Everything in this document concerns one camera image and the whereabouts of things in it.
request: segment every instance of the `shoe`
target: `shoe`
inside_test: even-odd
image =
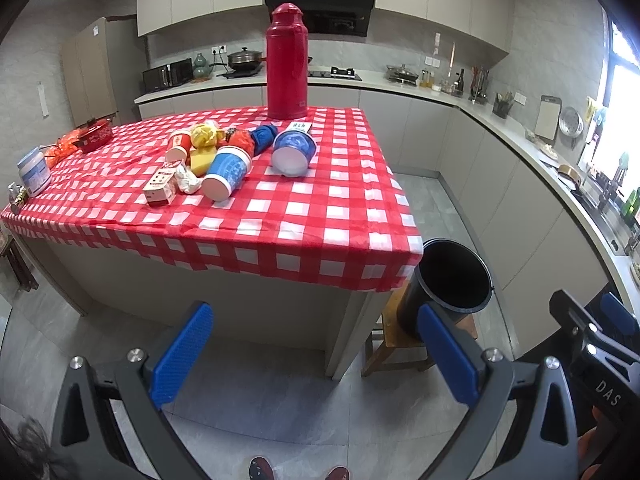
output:
[[[273,469],[271,469],[266,458],[257,456],[251,460],[249,464],[249,480],[273,480]]]
[[[349,470],[339,465],[331,469],[331,472],[324,480],[349,480],[349,476]]]

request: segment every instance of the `screw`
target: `screw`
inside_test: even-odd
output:
[[[497,348],[487,348],[482,354],[487,361],[491,361],[492,363],[497,363],[498,361],[502,361],[504,355]]]
[[[73,370],[78,370],[78,368],[82,368],[84,365],[84,357],[80,357],[77,355],[76,357],[72,357],[69,362],[69,366],[73,368]]]
[[[558,370],[560,367],[560,361],[557,357],[549,355],[548,357],[545,357],[545,366],[550,370]]]
[[[142,348],[134,348],[133,350],[129,350],[129,353],[127,353],[127,361],[130,363],[137,363],[142,361],[144,356],[145,351]]]

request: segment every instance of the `sink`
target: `sink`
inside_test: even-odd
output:
[[[624,256],[626,241],[621,242],[620,238],[615,235],[613,228],[609,225],[607,219],[604,218],[602,213],[598,210],[597,206],[591,203],[591,200],[589,200],[585,195],[574,195],[574,198],[576,199],[578,204],[580,204],[586,211],[589,218],[593,220],[593,223],[596,224],[597,228],[602,233],[603,238],[607,241],[607,244],[611,248],[611,251],[617,256]]]

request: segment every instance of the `bucket rim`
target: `bucket rim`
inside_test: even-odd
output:
[[[487,277],[489,278],[489,292],[486,295],[486,297],[484,298],[484,300],[482,300],[482,303],[479,304],[478,306],[475,306],[473,308],[460,308],[458,306],[453,306],[452,304],[447,303],[446,301],[441,300],[438,296],[436,296],[433,291],[424,283],[424,280],[422,279],[422,275],[419,272],[420,269],[420,263],[418,263],[415,268],[414,268],[414,275],[416,280],[418,280],[418,283],[420,283],[420,286],[424,289],[424,291],[429,295],[429,297],[437,304],[444,306],[454,312],[459,312],[460,314],[473,314],[475,312],[479,312],[480,310],[484,309],[484,307],[487,306],[487,304],[489,303],[489,301],[491,301],[491,296],[494,294],[494,280],[491,277],[491,273],[489,272],[489,267],[486,266],[486,263],[484,262],[484,260],[478,256],[474,251],[472,251],[471,249],[469,249],[465,244],[461,244],[459,241],[457,240],[453,240],[452,238],[445,238],[445,237],[439,237],[439,238],[431,238],[430,240],[427,240],[425,243],[422,244],[422,251],[424,252],[424,250],[427,248],[427,246],[434,244],[436,242],[449,242],[449,243],[453,243],[459,247],[462,247],[463,249],[466,249],[467,251],[469,251],[471,254],[473,254],[473,256],[475,256],[475,258],[478,260],[478,262],[482,265],[482,268],[484,269],[484,272],[486,273]]]

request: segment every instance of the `blue gripper pad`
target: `blue gripper pad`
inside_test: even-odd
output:
[[[173,402],[213,329],[213,311],[202,303],[152,371],[149,396],[160,408]]]
[[[610,292],[603,294],[600,298],[600,310],[623,335],[631,336],[636,333],[638,329],[636,318]]]
[[[476,369],[427,303],[418,311],[418,332],[455,399],[474,407],[480,398]]]

